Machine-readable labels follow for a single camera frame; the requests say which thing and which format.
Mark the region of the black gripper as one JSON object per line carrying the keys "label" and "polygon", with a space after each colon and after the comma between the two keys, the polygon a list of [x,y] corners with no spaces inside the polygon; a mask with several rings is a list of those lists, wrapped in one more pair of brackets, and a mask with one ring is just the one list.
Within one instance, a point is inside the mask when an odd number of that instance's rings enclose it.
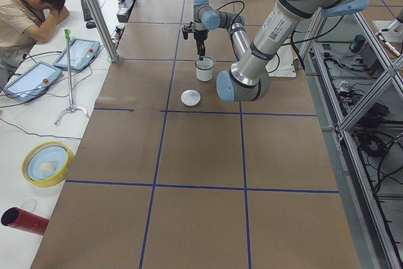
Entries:
{"label": "black gripper", "polygon": [[208,38],[208,30],[194,30],[193,37],[196,40],[198,55],[201,56],[201,60],[204,60],[205,56],[204,42]]}

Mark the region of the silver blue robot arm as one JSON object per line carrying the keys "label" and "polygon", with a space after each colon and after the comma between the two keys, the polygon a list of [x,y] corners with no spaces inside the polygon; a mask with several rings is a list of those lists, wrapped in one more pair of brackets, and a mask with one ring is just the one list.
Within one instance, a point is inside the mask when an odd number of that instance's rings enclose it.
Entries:
{"label": "silver blue robot arm", "polygon": [[370,0],[276,0],[256,36],[249,40],[239,14],[213,9],[209,0],[193,0],[193,21],[182,32],[194,35],[198,55],[203,57],[208,33],[217,28],[227,30],[237,62],[218,74],[217,94],[226,102],[256,101],[268,92],[266,65],[301,21],[317,10],[324,17],[357,13],[369,3]]}

